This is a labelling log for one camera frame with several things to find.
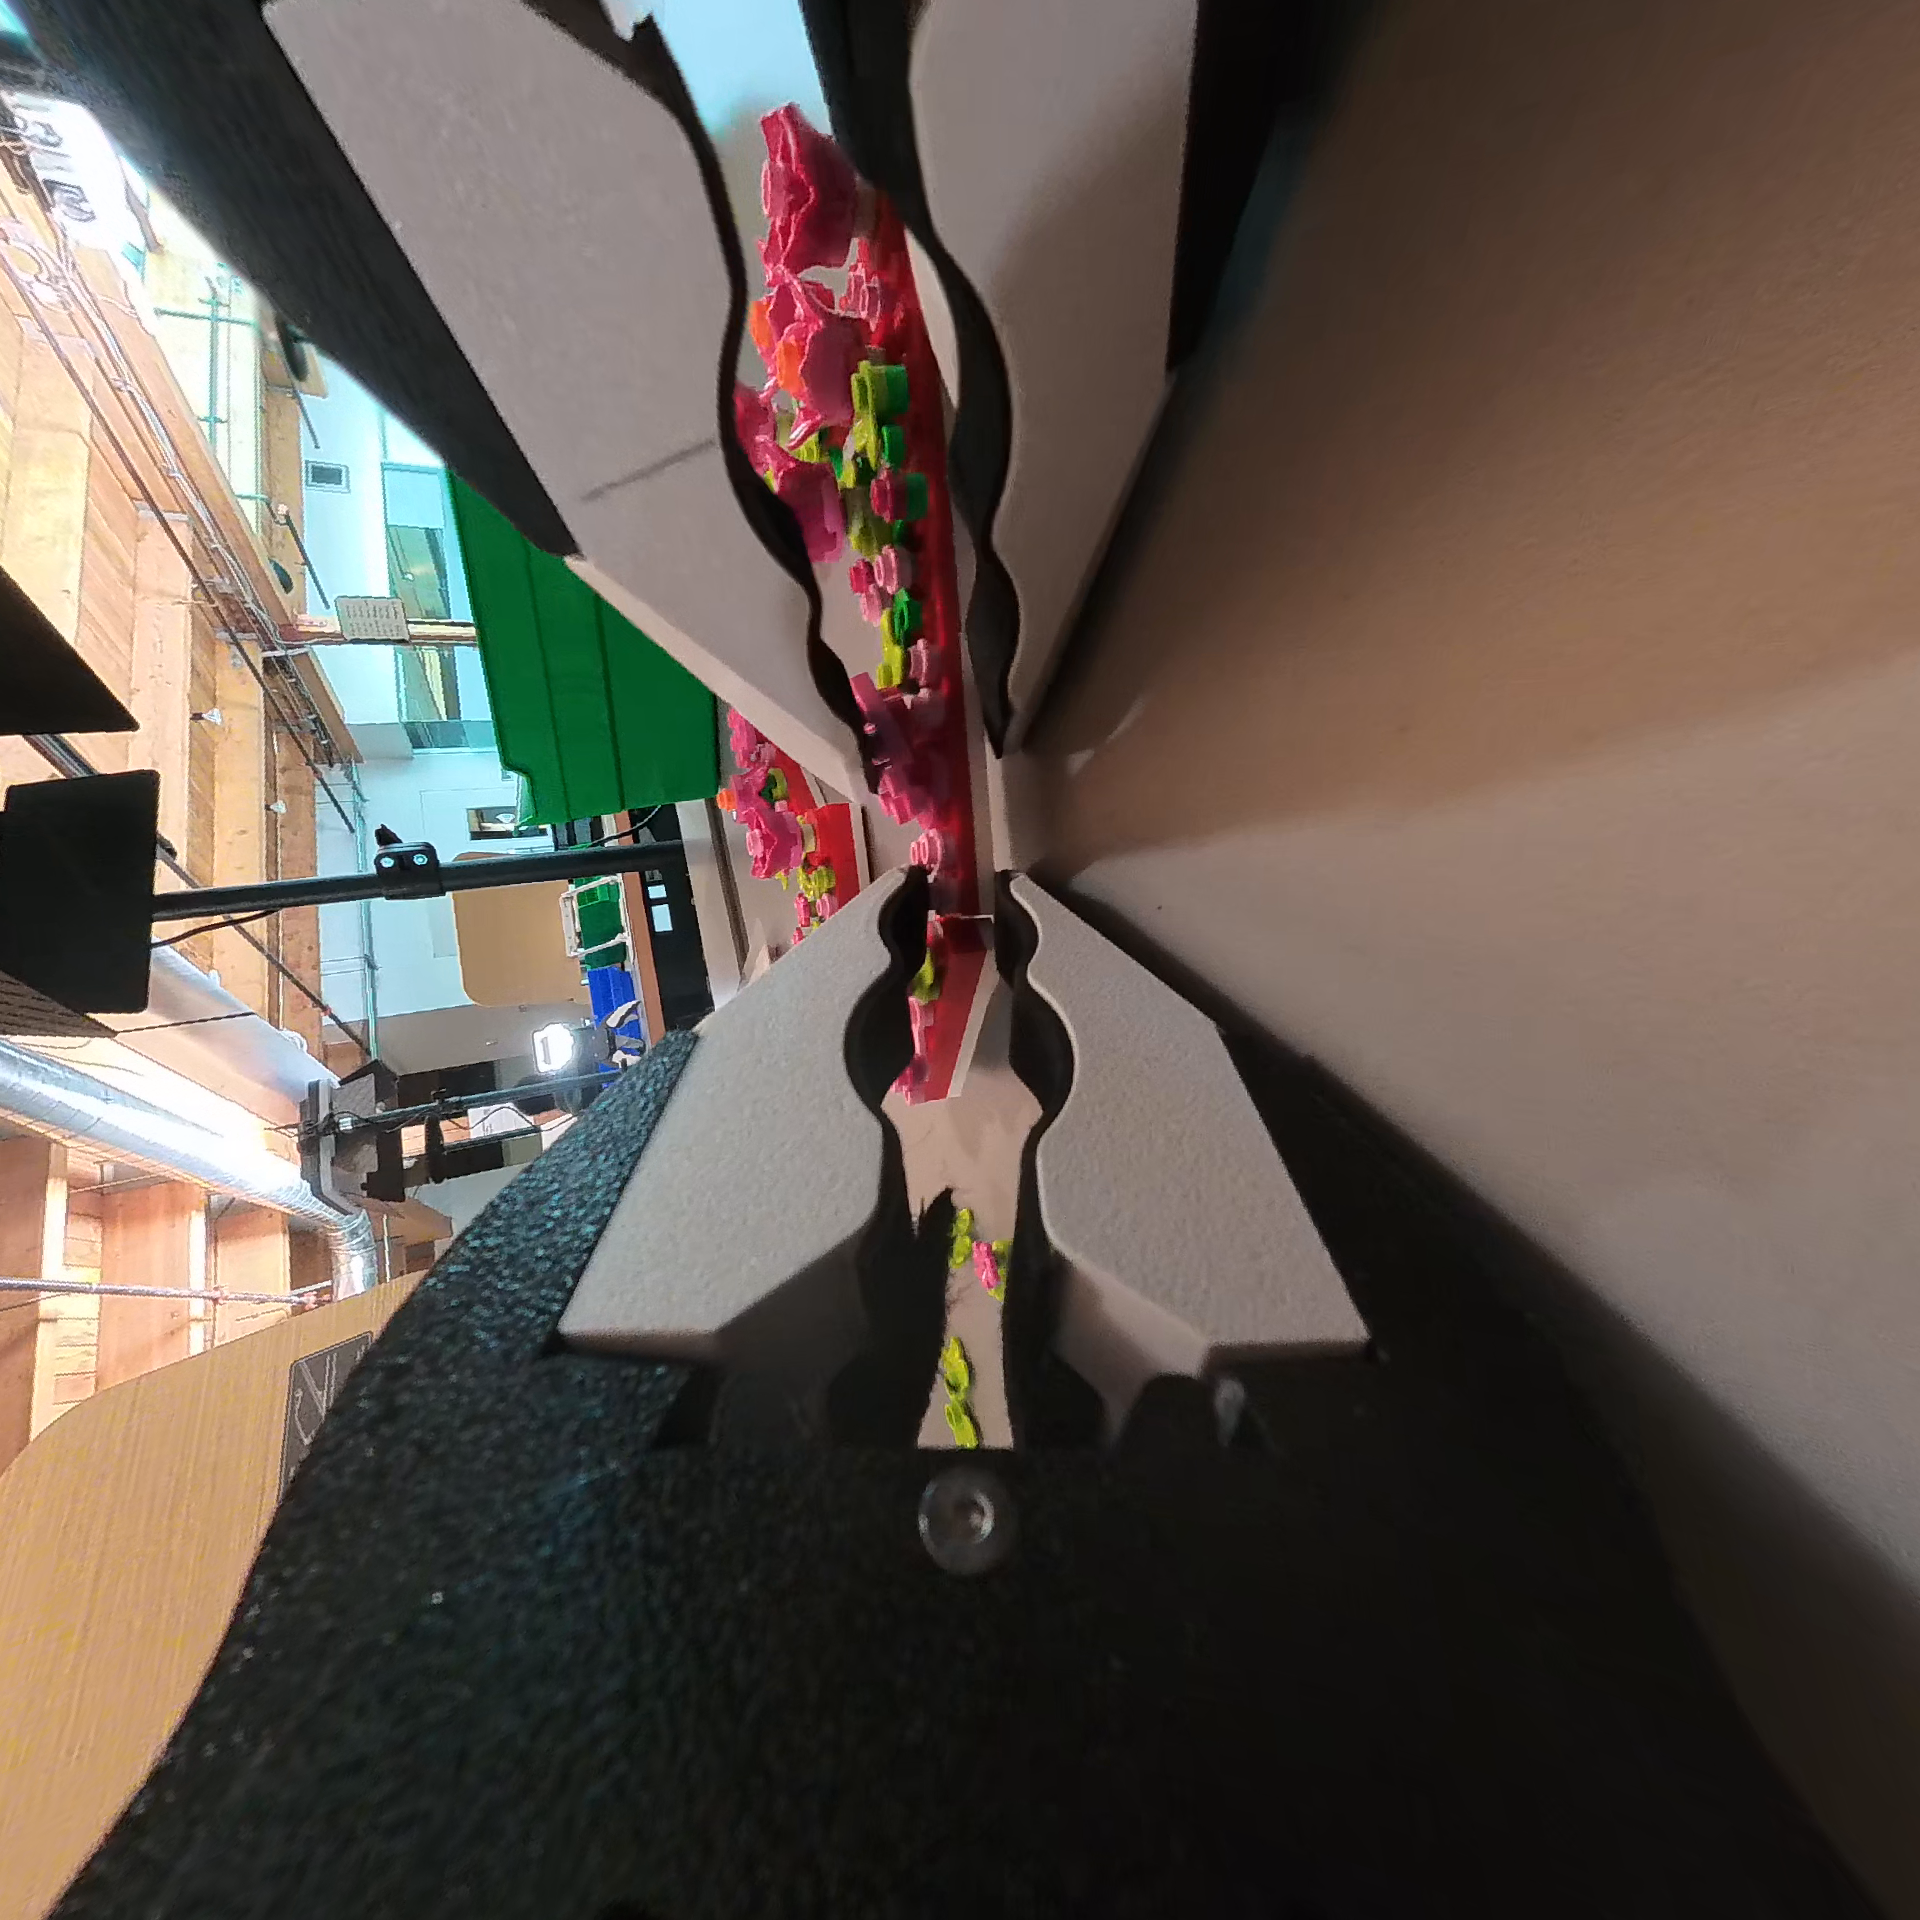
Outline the red flower lego wreath half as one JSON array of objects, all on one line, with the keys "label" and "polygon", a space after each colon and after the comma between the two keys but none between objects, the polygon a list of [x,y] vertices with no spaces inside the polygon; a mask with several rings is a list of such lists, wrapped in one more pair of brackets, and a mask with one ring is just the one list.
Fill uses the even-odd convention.
[{"label": "red flower lego wreath half", "polygon": [[855,614],[849,686],[872,803],[912,832],[929,934],[907,987],[911,1107],[964,1084],[985,987],[975,718],[947,478],[945,376],[905,228],[849,155],[787,102],[759,120],[759,264],[747,307],[761,381],[736,384],[736,436],[797,519],[827,614]]}]

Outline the black light stand pole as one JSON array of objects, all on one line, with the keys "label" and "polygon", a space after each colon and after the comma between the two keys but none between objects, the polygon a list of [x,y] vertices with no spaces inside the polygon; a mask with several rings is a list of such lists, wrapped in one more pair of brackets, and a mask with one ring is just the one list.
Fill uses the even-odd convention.
[{"label": "black light stand pole", "polygon": [[151,923],[237,923],[320,906],[403,902],[539,882],[601,880],[624,872],[665,870],[667,863],[684,861],[684,852],[684,844],[617,837],[588,847],[442,861],[439,852],[427,844],[400,844],[379,847],[370,870],[189,886],[159,893],[151,902]]}]

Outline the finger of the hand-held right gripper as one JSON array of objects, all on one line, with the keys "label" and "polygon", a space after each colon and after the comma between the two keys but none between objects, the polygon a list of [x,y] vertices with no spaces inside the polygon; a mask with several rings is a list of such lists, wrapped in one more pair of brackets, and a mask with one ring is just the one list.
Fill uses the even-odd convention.
[{"label": "finger of the hand-held right gripper", "polygon": [[1195,4],[824,2],[808,44],[951,323],[964,638],[1009,755],[1169,394]]},{"label": "finger of the hand-held right gripper", "polygon": [[524,2],[265,20],[561,511],[571,572],[857,800],[857,712],[800,519],[736,431],[729,192],[659,26]]}]

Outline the black studio light panel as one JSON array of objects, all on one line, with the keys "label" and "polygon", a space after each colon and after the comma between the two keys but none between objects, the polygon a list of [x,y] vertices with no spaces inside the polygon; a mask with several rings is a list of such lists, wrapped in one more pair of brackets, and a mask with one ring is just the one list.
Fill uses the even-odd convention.
[{"label": "black studio light panel", "polygon": [[[137,718],[12,576],[3,578],[3,735],[131,734]],[[3,970],[75,1018],[154,995],[156,770],[12,782],[3,814]]]}]

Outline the silver ventilation duct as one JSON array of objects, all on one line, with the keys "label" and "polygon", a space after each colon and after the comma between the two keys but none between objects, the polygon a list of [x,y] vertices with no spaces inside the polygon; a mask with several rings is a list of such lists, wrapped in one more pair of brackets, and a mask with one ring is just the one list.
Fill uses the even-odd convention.
[{"label": "silver ventilation duct", "polygon": [[73,1062],[12,1039],[3,1042],[3,1116],[93,1158],[137,1163],[161,1176],[284,1214],[328,1236],[332,1278],[341,1294],[378,1285],[378,1236],[367,1212],[332,1205],[298,1163],[260,1142],[165,1111]]}]

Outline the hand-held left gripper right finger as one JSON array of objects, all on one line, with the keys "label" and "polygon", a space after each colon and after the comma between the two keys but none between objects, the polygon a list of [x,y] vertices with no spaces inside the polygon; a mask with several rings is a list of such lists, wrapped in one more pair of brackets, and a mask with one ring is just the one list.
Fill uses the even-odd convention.
[{"label": "hand-held left gripper right finger", "polygon": [[1023,1006],[1066,1042],[1042,1095],[1051,1349],[1076,1374],[1228,1374],[1351,1358],[1369,1330],[1221,1028],[1029,876],[1002,893]]}]

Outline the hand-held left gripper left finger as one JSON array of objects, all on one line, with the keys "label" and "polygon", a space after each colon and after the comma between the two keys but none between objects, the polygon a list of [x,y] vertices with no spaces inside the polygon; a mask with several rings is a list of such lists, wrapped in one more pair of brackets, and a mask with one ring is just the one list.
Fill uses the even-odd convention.
[{"label": "hand-held left gripper left finger", "polygon": [[861,1262],[907,1221],[882,1099],[914,1052],[929,876],[893,869],[696,1031],[561,1317],[577,1354],[839,1368]]}]

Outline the beige rounded divider panel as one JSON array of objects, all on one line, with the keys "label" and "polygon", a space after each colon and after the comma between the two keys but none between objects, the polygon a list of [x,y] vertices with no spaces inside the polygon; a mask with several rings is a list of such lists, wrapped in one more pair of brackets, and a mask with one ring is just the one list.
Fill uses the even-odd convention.
[{"label": "beige rounded divider panel", "polygon": [[3,1479],[3,1916],[47,1916],[146,1783],[282,1501],[299,1359],[378,1336],[419,1275],[68,1411]]},{"label": "beige rounded divider panel", "polygon": [[567,949],[565,880],[535,880],[450,896],[461,987],[481,1006],[591,1003],[579,956]]}]

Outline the heart-brick lego wreath half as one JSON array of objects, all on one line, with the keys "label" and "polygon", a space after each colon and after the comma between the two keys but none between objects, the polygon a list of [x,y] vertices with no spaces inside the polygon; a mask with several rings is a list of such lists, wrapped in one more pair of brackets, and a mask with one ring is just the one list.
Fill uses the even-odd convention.
[{"label": "heart-brick lego wreath half", "polygon": [[872,858],[857,808],[725,709],[729,773],[716,803],[746,835],[753,876],[783,886],[804,941],[864,892]]}]

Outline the large green storage bin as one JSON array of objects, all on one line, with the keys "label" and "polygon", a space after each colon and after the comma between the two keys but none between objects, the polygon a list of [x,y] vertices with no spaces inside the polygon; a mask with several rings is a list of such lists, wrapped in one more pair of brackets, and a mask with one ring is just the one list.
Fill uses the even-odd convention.
[{"label": "large green storage bin", "polygon": [[680,661],[458,476],[449,504],[497,756],[524,815],[565,826],[716,797],[716,699]]}]

